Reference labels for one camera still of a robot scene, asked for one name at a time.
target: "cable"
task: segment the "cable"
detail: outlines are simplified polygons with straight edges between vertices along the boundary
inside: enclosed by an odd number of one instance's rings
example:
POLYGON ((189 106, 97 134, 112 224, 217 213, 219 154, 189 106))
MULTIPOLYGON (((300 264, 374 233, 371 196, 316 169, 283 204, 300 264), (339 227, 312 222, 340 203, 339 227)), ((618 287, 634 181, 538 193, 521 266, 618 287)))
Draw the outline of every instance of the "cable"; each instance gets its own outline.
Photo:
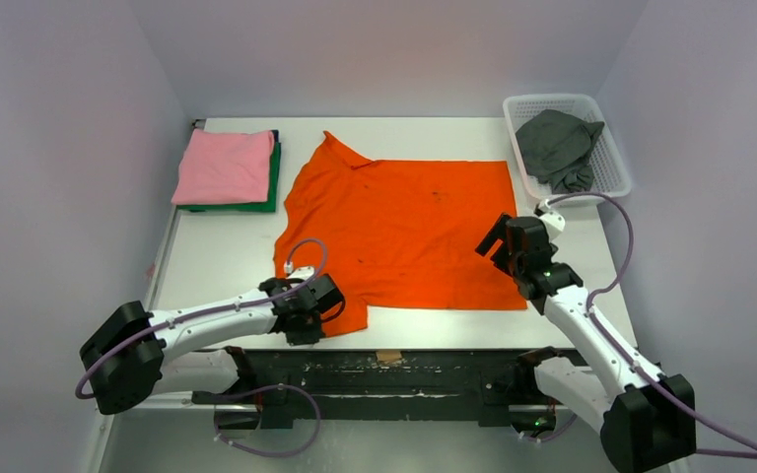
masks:
POLYGON ((284 450, 284 451, 267 451, 267 450, 260 450, 257 448, 253 448, 251 446, 243 445, 241 443, 237 443, 231 439, 226 438, 224 435, 222 435, 222 432, 219 431, 219 422, 217 420, 216 414, 213 415, 213 429, 216 431, 216 436, 213 438, 213 441, 221 440, 223 443, 225 443, 228 446, 232 446, 233 448, 238 448, 239 450, 246 451, 248 453, 252 453, 254 455, 264 456, 266 458, 287 458, 289 456, 294 456, 299 453, 302 453, 306 451, 307 448, 309 448, 314 441, 317 439, 317 435, 320 433, 320 406, 317 405, 317 401, 314 400, 313 397, 311 397, 311 394, 305 392, 304 390, 300 389, 297 386, 292 386, 290 384, 272 384, 269 386, 263 386, 258 387, 256 389, 252 389, 248 392, 242 392, 239 394, 229 394, 225 396, 217 396, 218 399, 224 400, 224 401, 238 401, 244 397, 253 396, 255 394, 259 394, 266 391, 273 391, 278 389, 288 389, 290 391, 295 391, 301 395, 303 395, 311 405, 312 410, 314 410, 314 430, 311 431, 311 435, 309 436, 309 439, 307 439, 302 445, 298 446, 297 448, 292 448, 291 450, 284 450))
MULTIPOLYGON (((302 283, 297 284, 296 286, 293 286, 288 291, 284 291, 279 294, 275 294, 274 296, 271 296, 270 298, 264 298, 264 299, 257 299, 254 301, 248 301, 246 303, 240 303, 240 304, 225 304, 225 305, 219 305, 216 307, 209 307, 209 308, 203 308, 201 310, 196 310, 195 312, 191 312, 185 315, 181 315, 177 317, 174 321, 175 324, 184 323, 187 320, 192 320, 194 318, 202 317, 204 315, 210 315, 211 313, 221 312, 224 310, 241 310, 243 308, 247 307, 253 307, 256 305, 263 305, 263 304, 269 304, 274 301, 277 301, 278 299, 286 298, 300 289, 304 288, 306 285, 314 281, 314 279, 317 277, 317 275, 320 274, 321 271, 323 271, 323 268, 326 266, 326 257, 327 257, 327 250, 326 245, 323 243, 323 241, 317 239, 317 238, 306 238, 298 242, 292 250, 289 252, 289 257, 286 259, 287 264, 291 264, 292 262, 292 256, 294 256, 295 251, 298 250, 301 246, 303 246, 306 243, 316 243, 320 246, 320 250, 322 252, 322 256, 320 258, 320 264, 317 265, 317 268, 314 270, 314 272, 306 278, 305 281, 302 281, 302 283)), ((147 327, 140 332, 135 333, 134 335, 130 336, 129 338, 123 340, 122 342, 115 345, 111 350, 108 350, 106 353, 104 353, 101 357, 98 358, 97 361, 94 362, 93 365, 91 365, 86 372, 80 377, 80 380, 77 381, 77 387, 74 390, 74 395, 77 396, 78 399, 93 399, 95 397, 94 393, 87 393, 83 392, 83 389, 85 388, 86 384, 88 383, 89 379, 100 369, 100 367, 107 362, 111 357, 117 355, 118 353, 122 352, 124 349, 126 349, 129 345, 133 344, 134 342, 151 335, 159 330, 163 330, 165 328, 168 328, 170 326, 169 322, 161 322, 159 324, 153 325, 151 327, 147 327)))
POLYGON ((545 437, 543 439, 540 439, 540 438, 528 438, 527 436, 525 436, 523 434, 523 432, 521 432, 520 434, 518 434, 517 438, 519 440, 528 441, 530 443, 546 443, 548 441, 555 440, 558 437, 560 437, 564 432, 566 432, 567 429, 570 428, 570 426, 576 421, 577 417, 578 416, 576 414, 573 414, 572 416, 570 416, 570 419, 568 419, 567 422, 565 422, 564 424, 562 424, 562 426, 560 428, 558 428, 552 434, 550 434, 549 436, 547 436, 547 437, 545 437))
POLYGON ((749 448, 752 448, 753 450, 756 450, 755 452, 749 452, 749 451, 737 451, 737 450, 718 450, 718 449, 712 449, 712 448, 698 448, 696 453, 699 453, 701 455, 710 455, 710 456, 728 456, 733 458, 750 458, 750 459, 756 459, 757 460, 757 442, 753 441, 751 439, 748 439, 740 434, 737 434, 727 427, 724 427, 709 418, 701 415, 694 409, 690 408, 686 404, 683 403, 680 399, 674 396, 674 394, 670 393, 668 390, 666 390, 663 386, 657 382, 656 379, 652 378, 645 370, 643 370, 642 367, 637 363, 636 360, 634 360, 633 357, 631 357, 625 349, 622 347, 622 345, 608 332, 608 330, 602 325, 602 323, 599 321, 599 319, 596 317, 595 310, 591 310, 593 306, 593 299, 596 298, 596 296, 600 294, 605 294, 613 290, 616 286, 619 285, 620 280, 622 279, 622 276, 625 274, 625 272, 628 270, 628 263, 631 261, 631 255, 634 252, 634 225, 631 223, 631 217, 628 215, 628 212, 625 211, 625 209, 620 205, 617 201, 614 199, 608 197, 605 194, 602 194, 600 192, 577 192, 573 194, 563 195, 561 197, 556 197, 554 199, 550 199, 548 202, 549 205, 557 204, 563 200, 571 199, 574 197, 580 197, 580 196, 593 196, 593 197, 599 197, 604 199, 605 201, 611 203, 614 207, 619 210, 619 212, 622 214, 623 219, 625 219, 625 224, 628 227, 628 250, 625 253, 625 259, 622 261, 622 265, 619 267, 619 272, 617 273, 616 277, 613 281, 611 281, 611 284, 609 284, 607 287, 603 289, 597 289, 592 292, 590 292, 587 295, 587 301, 585 303, 585 308, 587 309, 588 316, 590 318, 590 321, 593 323, 593 325, 596 326, 596 329, 599 330, 599 332, 602 334, 603 337, 608 341, 608 343, 611 344, 611 346, 614 347, 614 350, 623 358, 623 360, 628 363, 628 365, 642 378, 644 379, 651 387, 654 388, 657 392, 659 392, 663 397, 666 398, 669 402, 674 404, 678 409, 683 411, 686 415, 692 417, 696 421, 700 422, 701 424, 709 427, 713 431, 721 434, 722 436, 731 439, 733 441, 736 441, 738 443, 741 443, 744 446, 747 446, 749 448))

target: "white enclosure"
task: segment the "white enclosure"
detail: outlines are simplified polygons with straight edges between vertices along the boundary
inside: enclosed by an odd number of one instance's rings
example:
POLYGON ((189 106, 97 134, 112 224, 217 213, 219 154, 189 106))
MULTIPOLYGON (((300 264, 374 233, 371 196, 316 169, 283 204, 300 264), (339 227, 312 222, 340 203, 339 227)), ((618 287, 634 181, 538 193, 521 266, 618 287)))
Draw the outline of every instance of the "white enclosure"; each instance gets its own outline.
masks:
MULTIPOLYGON (((700 411, 757 439, 757 2, 0 0, 0 472, 84 465, 95 413, 73 396, 78 350, 145 294, 192 118, 496 117, 505 97, 540 93, 595 97, 633 177, 623 290, 643 352, 685 374, 700 411)), ((624 223, 603 218, 621 257, 624 223)), ((144 416, 110 445, 172 423, 144 416)), ((468 471, 584 466, 521 463, 510 443, 451 428, 435 441, 490 455, 468 471)), ((376 425, 376 450, 415 442, 394 429, 376 425)), ((699 446, 734 446, 698 432, 699 446)), ((144 441, 185 445, 186 432, 162 435, 144 441)), ((171 466, 230 461, 210 447, 171 466)), ((115 471, 149 464, 129 460, 115 471)), ((406 471, 439 467, 414 460, 406 471)))

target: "robotic arm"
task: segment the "robotic arm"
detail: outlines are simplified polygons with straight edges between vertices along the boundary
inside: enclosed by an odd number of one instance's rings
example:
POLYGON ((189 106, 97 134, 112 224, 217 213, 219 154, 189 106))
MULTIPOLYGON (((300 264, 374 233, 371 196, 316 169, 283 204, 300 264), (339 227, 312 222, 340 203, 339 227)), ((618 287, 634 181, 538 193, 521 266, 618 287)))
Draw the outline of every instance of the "robotic arm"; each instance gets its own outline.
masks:
POLYGON ((226 350, 199 350, 277 332, 293 345, 317 342, 323 337, 321 315, 337 305, 340 313, 345 301, 329 275, 315 279, 313 274, 311 267, 300 268, 241 296, 181 310, 147 312, 140 302, 122 305, 80 349, 86 375, 78 397, 95 397, 100 412, 109 415, 152 394, 226 391, 239 380, 234 357, 226 350), (93 395, 82 392, 86 380, 93 395))

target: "orange t-shirt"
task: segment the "orange t-shirt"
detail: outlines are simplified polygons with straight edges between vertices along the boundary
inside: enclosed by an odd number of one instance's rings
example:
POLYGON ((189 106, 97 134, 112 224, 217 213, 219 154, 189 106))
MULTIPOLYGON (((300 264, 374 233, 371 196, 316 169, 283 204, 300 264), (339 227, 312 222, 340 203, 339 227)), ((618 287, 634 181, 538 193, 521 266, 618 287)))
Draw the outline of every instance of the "orange t-shirt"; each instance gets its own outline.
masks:
MULTIPOLYGON (((274 262, 284 277, 297 242, 326 243, 324 273, 347 301, 326 336, 367 328, 368 305, 526 308, 512 279, 474 252, 502 213, 516 214, 505 162, 372 161, 324 133, 286 198, 274 262)), ((313 244, 294 256, 295 267, 319 261, 313 244)))

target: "white plastic basket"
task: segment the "white plastic basket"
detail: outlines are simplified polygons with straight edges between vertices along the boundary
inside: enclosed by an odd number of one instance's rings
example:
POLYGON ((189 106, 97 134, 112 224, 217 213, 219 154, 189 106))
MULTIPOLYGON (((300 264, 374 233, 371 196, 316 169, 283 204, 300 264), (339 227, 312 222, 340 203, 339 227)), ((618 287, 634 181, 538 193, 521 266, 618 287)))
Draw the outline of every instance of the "white plastic basket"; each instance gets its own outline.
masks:
MULTIPOLYGON (((510 139, 515 150, 523 187, 529 197, 539 201, 557 194, 552 193, 549 184, 539 183, 537 178, 526 173, 515 132, 530 118, 548 108, 568 113, 584 121, 605 121, 602 112, 599 111, 598 103, 591 97, 581 94, 536 94, 509 97, 504 101, 504 115, 509 126, 510 139)), ((593 148, 589 163, 594 174, 591 190, 602 192, 610 197, 622 197, 631 192, 631 176, 625 170, 622 157, 619 155, 607 124, 593 148)), ((567 202, 596 205, 601 202, 601 199, 580 197, 567 202)))

